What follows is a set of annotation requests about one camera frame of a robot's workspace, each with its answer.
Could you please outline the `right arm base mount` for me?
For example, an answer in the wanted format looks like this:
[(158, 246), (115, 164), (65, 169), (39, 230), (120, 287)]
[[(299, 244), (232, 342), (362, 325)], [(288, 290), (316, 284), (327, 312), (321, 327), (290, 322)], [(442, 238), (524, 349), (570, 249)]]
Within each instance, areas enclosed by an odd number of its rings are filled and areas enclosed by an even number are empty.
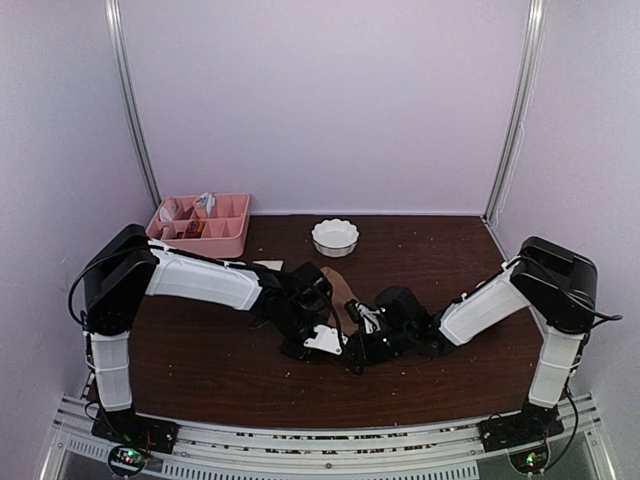
[(543, 408), (525, 403), (519, 412), (494, 414), (478, 424), (486, 453), (505, 451), (520, 474), (541, 474), (551, 464), (549, 438), (562, 434), (558, 407)]

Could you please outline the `cream sock brown trim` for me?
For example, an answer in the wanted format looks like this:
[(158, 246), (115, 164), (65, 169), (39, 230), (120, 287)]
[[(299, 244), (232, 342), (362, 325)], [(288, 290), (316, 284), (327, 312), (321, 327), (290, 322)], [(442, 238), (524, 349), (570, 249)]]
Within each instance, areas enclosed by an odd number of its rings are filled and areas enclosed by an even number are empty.
[(261, 267), (265, 267), (274, 271), (281, 271), (284, 266), (283, 260), (256, 260), (254, 261), (255, 265), (259, 265)]

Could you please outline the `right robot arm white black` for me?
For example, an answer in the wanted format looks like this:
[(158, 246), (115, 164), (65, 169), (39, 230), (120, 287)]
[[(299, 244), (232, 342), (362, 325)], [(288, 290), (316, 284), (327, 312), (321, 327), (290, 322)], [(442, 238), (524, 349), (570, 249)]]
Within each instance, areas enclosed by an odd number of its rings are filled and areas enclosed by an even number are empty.
[(595, 263), (532, 236), (518, 255), (473, 291), (431, 314), (404, 287), (389, 287), (372, 308), (351, 300), (347, 312), (359, 329), (346, 342), (345, 357), (356, 369), (389, 361), (409, 350), (442, 357), (513, 314), (530, 310), (546, 333), (529, 388), (529, 406), (513, 419), (519, 440), (535, 440), (551, 424), (550, 409), (561, 398), (595, 323), (598, 270)]

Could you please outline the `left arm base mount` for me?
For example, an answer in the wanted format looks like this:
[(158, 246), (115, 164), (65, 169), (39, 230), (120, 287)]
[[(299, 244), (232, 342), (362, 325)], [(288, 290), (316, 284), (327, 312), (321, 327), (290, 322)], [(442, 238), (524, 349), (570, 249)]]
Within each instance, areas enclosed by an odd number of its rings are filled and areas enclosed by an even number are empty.
[(107, 467), (118, 478), (130, 479), (140, 474), (154, 453), (171, 454), (179, 425), (173, 421), (141, 416), (133, 407), (109, 412), (98, 400), (85, 406), (93, 421), (91, 434), (112, 443), (107, 453)]

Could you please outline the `tan ribbed sock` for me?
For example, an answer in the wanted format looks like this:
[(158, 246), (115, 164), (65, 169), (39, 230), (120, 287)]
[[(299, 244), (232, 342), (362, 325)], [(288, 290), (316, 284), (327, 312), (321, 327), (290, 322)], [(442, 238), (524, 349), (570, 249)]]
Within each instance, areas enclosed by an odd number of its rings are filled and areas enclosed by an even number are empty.
[(319, 290), (327, 300), (331, 300), (335, 313), (338, 315), (342, 334), (350, 337), (358, 331), (358, 325), (346, 312), (345, 304), (350, 300), (357, 301), (358, 298), (337, 270), (323, 266), (320, 271), (325, 277), (325, 281), (319, 286)]

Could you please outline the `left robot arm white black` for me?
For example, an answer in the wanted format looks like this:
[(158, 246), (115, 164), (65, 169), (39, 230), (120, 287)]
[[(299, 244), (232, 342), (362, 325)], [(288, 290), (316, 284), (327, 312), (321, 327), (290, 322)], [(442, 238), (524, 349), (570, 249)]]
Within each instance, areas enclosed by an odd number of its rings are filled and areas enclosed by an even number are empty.
[(90, 367), (106, 429), (123, 444), (137, 442), (144, 424), (134, 415), (129, 336), (143, 299), (180, 297), (208, 302), (273, 324), (288, 355), (312, 351), (340, 355), (344, 340), (327, 323), (332, 287), (311, 263), (292, 272), (259, 263), (205, 257), (146, 236), (136, 224), (121, 230), (76, 281), (85, 308), (75, 315), (89, 339)]

